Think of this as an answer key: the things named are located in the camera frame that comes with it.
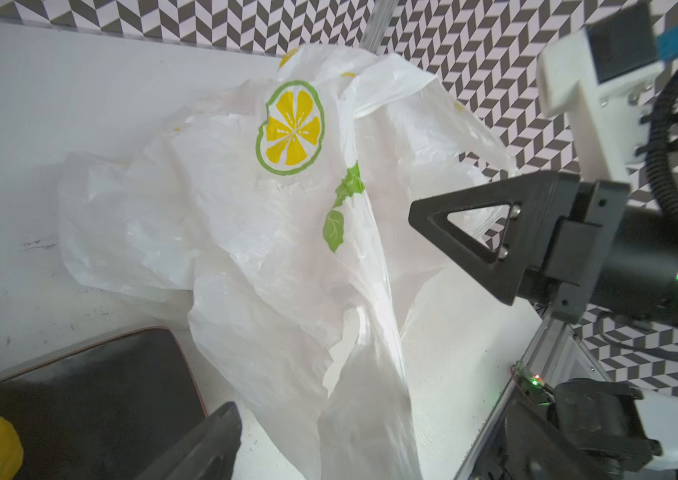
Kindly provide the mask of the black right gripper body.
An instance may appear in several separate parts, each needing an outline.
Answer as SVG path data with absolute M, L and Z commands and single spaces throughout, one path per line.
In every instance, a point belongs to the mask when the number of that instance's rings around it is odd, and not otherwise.
M 623 184 L 579 184 L 541 273 L 557 320 L 575 323 L 595 305 L 623 324 L 678 327 L 678 222 L 628 205 Z

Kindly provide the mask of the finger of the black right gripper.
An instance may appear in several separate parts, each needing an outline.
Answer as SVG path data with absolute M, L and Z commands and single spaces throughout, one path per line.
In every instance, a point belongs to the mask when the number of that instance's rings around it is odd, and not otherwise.
M 575 174 L 538 171 L 416 200 L 408 221 L 496 300 L 511 305 L 541 275 L 579 183 Z

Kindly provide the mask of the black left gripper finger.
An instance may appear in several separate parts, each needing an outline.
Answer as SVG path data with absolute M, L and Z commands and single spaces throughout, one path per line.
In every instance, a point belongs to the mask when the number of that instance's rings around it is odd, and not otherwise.
M 226 402 L 137 476 L 143 479 L 223 479 L 233 476 L 241 447 L 237 405 Z

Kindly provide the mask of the white plastic bag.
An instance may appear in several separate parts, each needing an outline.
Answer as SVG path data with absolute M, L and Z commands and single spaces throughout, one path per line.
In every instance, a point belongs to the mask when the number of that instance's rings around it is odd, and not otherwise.
M 421 475 L 401 329 L 447 264 L 415 200 L 513 171 L 503 142 L 399 55 L 304 45 L 184 106 L 125 162 L 71 155 L 59 193 L 79 283 L 176 311 L 308 479 Z

